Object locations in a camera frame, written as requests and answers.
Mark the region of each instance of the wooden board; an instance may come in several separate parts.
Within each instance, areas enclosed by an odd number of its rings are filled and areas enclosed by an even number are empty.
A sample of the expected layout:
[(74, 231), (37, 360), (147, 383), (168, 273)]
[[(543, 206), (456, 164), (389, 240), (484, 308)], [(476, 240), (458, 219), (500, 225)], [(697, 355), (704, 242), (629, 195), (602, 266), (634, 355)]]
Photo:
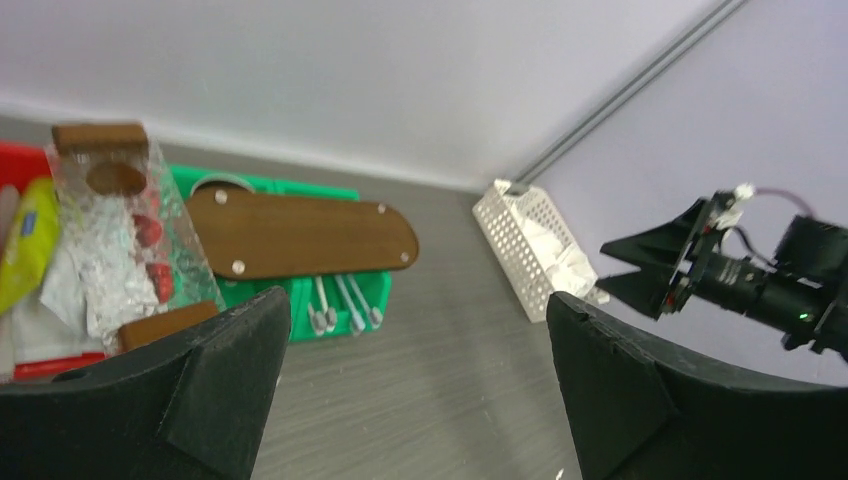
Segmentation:
[(186, 206), (224, 278), (401, 270), (418, 259), (415, 231), (384, 204), (203, 188)]

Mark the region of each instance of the gray table surface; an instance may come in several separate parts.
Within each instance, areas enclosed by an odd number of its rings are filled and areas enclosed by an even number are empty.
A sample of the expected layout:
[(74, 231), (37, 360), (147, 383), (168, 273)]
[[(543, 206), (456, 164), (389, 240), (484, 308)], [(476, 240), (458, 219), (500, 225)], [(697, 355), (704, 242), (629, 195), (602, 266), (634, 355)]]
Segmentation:
[[(0, 118), (44, 144), (46, 125)], [(471, 215), (478, 196), (164, 148), (171, 163), (351, 187), (416, 229), (383, 327), (289, 347), (256, 479), (580, 479), (545, 325), (531, 325)]]

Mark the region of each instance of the green plastic container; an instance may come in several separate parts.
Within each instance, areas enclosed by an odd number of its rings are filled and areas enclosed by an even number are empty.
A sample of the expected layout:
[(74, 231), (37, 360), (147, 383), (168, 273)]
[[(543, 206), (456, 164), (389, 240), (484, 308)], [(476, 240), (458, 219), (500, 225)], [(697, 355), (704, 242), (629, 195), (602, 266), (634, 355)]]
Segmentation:
[[(240, 179), (246, 182), (258, 193), (324, 197), (351, 201), (359, 200), (359, 194), (355, 190), (289, 182), (286, 180), (271, 180), (251, 175), (230, 174), (180, 165), (172, 165), (171, 171), (174, 175), (177, 188), (184, 199), (191, 195), (195, 185), (203, 180), (211, 178), (216, 180)], [(389, 300), (389, 292), (392, 285), (392, 279), (389, 272), (360, 272), (355, 274), (354, 278), (369, 307), (377, 307), (381, 313), (385, 314), (386, 304)], [(327, 294), (327, 302), (330, 307), (333, 307), (336, 310), (338, 316), (338, 324), (336, 328), (332, 332), (326, 332), (323, 336), (330, 337), (350, 335), (352, 333), (350, 328), (350, 309), (347, 307), (347, 304), (339, 293), (335, 280), (332, 276), (323, 277), (323, 283)], [(321, 302), (319, 300), (317, 290), (315, 289), (313, 278), (295, 277), (261, 281), (232, 281), (218, 279), (218, 286), (221, 288), (221, 294), (224, 297), (224, 301), (227, 303), (227, 307), (238, 305), (273, 285), (281, 285), (285, 288), (291, 300), (292, 333), (290, 341), (297, 342), (318, 338), (312, 329), (312, 323), (310, 322), (308, 313), (309, 304), (311, 304), (316, 310), (321, 309)], [(350, 291), (354, 305), (365, 319), (365, 332), (372, 331), (373, 328), (368, 322), (367, 312), (361, 308), (349, 285), (348, 290)]]

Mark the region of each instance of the red tray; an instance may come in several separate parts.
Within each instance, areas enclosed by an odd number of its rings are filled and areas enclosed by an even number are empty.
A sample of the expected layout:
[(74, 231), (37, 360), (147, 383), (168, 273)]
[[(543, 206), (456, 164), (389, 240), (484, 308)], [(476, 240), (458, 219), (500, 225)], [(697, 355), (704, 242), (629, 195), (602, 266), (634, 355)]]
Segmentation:
[[(0, 142), (0, 185), (14, 185), (18, 192), (23, 193), (33, 179), (50, 175), (50, 165), (47, 163), (47, 154), (43, 148)], [(104, 354), (94, 352), (73, 358), (17, 364), (14, 379), (28, 380), (34, 377), (58, 375), (96, 363), (104, 358)]]

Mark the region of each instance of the white perforated basket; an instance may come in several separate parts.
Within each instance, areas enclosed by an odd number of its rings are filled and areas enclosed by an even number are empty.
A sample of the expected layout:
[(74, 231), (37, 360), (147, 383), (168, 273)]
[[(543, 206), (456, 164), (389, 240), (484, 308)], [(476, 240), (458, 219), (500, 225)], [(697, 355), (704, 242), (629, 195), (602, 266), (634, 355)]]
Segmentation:
[[(522, 233), (516, 213), (553, 232), (564, 247), (579, 249), (553, 201), (541, 188), (495, 180), (473, 212), (530, 321), (544, 322), (554, 287)], [(601, 304), (609, 301), (609, 295), (592, 288), (583, 299)]]

